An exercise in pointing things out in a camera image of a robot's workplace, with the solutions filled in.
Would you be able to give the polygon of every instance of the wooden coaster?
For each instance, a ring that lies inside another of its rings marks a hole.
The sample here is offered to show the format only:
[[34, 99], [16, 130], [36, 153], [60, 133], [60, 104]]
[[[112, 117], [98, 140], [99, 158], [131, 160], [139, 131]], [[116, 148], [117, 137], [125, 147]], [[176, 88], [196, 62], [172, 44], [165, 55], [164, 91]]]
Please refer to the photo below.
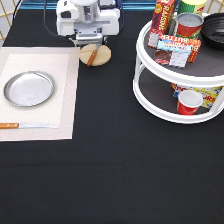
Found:
[[[79, 52], [79, 58], [84, 63], [87, 64], [92, 52], [96, 50], [96, 44], [89, 44], [83, 47]], [[105, 46], [102, 45], [98, 50], [95, 57], [95, 60], [93, 61], [92, 66], [99, 66], [107, 63], [111, 58], [111, 50]]]

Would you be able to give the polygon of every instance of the rotating shelf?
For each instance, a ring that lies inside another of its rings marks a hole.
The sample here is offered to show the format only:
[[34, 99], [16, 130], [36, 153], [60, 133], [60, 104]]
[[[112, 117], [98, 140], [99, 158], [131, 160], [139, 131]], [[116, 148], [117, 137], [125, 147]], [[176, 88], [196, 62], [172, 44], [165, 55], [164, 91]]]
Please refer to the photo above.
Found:
[[180, 115], [171, 83], [201, 88], [223, 86], [224, 52], [213, 49], [201, 40], [195, 63], [187, 63], [185, 69], [163, 66], [153, 59], [156, 49], [148, 47], [150, 28], [151, 21], [141, 30], [136, 45], [133, 90], [140, 104], [154, 115], [176, 123], [199, 123], [218, 115], [224, 108], [223, 90], [210, 110], [200, 107], [195, 115]]

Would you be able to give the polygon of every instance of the snack box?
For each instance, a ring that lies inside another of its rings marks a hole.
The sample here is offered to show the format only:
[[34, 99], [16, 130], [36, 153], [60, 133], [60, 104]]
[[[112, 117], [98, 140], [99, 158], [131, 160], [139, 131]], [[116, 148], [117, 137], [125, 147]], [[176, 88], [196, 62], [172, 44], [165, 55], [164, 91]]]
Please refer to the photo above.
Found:
[[154, 60], [159, 64], [184, 68], [192, 47], [182, 42], [159, 40]]
[[156, 48], [159, 35], [169, 30], [176, 9], [175, 0], [157, 0], [149, 33], [148, 46]]
[[205, 108], [210, 109], [212, 105], [214, 104], [215, 100], [217, 99], [220, 91], [222, 90], [223, 86], [220, 87], [211, 87], [211, 88], [197, 88], [197, 87], [186, 87], [176, 84], [174, 97], [178, 98], [178, 94], [181, 91], [184, 90], [194, 90], [196, 92], [199, 92], [203, 96], [203, 104], [202, 106]]
[[188, 39], [188, 38], [182, 38], [182, 37], [175, 37], [175, 36], [169, 36], [169, 35], [160, 35], [159, 40], [171, 40], [172, 42], [180, 42], [185, 43], [188, 45], [192, 45], [192, 52], [189, 56], [188, 62], [194, 62], [195, 58], [197, 56], [197, 53], [199, 51], [199, 48], [201, 46], [201, 41], [196, 39]]

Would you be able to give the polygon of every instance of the metal plate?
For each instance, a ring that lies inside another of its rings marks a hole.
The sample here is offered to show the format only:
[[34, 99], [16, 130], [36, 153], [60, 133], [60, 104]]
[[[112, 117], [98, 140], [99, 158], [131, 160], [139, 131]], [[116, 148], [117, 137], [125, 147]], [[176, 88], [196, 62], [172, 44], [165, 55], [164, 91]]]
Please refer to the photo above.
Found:
[[28, 71], [11, 78], [5, 85], [5, 98], [16, 106], [31, 107], [43, 103], [54, 92], [52, 77], [40, 71]]

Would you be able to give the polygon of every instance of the red cup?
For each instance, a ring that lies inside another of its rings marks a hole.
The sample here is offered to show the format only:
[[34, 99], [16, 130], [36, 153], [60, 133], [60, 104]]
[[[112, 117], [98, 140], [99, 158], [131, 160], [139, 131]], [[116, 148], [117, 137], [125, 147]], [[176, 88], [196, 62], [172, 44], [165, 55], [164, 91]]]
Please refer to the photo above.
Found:
[[193, 115], [203, 103], [201, 93], [184, 90], [178, 95], [177, 111], [182, 115]]

